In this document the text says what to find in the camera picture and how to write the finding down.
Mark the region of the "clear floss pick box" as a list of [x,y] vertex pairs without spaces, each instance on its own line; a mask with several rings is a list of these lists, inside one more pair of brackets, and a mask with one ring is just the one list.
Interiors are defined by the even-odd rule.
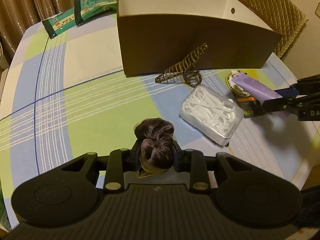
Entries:
[[181,103],[180,117],[220,146],[226,146],[244,111],[204,85],[198,85]]

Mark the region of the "brown cardboard box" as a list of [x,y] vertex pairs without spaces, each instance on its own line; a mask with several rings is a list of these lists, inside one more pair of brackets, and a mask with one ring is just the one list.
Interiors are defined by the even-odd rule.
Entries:
[[200,69],[261,68],[282,35],[243,0],[118,0],[126,76],[162,73],[202,44]]

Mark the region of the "purple cream tube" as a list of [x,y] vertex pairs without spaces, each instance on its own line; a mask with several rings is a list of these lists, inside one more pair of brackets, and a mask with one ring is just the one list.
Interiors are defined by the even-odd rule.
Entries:
[[265,113],[270,113],[263,107],[263,103],[265,101],[283,98],[276,91],[270,89],[256,79],[242,72],[234,74],[232,77],[232,82],[240,87],[244,92],[249,93],[251,96],[256,98],[260,102],[260,105]]

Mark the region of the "dark velvet scrunchie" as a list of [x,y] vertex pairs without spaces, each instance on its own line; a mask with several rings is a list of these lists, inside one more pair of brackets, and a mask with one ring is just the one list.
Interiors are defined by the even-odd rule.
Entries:
[[146,178],[167,172],[174,164],[174,125],[162,118],[148,118],[134,128],[141,142],[137,178]]

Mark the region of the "green snack packet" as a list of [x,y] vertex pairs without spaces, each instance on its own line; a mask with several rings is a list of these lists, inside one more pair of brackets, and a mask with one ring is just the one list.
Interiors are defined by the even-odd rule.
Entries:
[[117,0],[74,0],[74,18],[77,26],[93,16],[117,9]]
[[42,21],[49,38],[57,37],[68,29],[76,26],[74,8],[61,12]]

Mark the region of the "quilted beige chair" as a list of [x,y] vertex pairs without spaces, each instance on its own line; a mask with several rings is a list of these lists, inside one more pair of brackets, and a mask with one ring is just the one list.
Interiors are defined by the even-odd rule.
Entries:
[[274,53],[284,59],[299,38],[308,18],[290,0],[245,0],[253,9],[259,11],[282,34]]

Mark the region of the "checked tablecloth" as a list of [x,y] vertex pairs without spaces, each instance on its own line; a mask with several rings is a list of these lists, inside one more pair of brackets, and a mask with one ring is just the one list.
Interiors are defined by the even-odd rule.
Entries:
[[180,118],[189,86],[124,75],[117,30],[113,14],[53,39],[41,22],[25,31],[1,100],[1,184],[13,228],[18,185],[86,152],[131,148],[133,128],[145,118],[172,122],[181,148],[228,152],[303,187],[319,164],[319,122],[294,115],[243,119],[229,146],[220,147]]

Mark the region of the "green carded balm jar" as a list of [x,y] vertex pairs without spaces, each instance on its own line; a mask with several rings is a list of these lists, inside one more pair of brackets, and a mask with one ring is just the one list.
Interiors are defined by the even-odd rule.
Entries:
[[238,106],[244,111],[244,118],[253,118],[266,114],[255,97],[233,82],[233,78],[239,73],[239,70],[231,70],[226,76],[226,85],[232,91]]

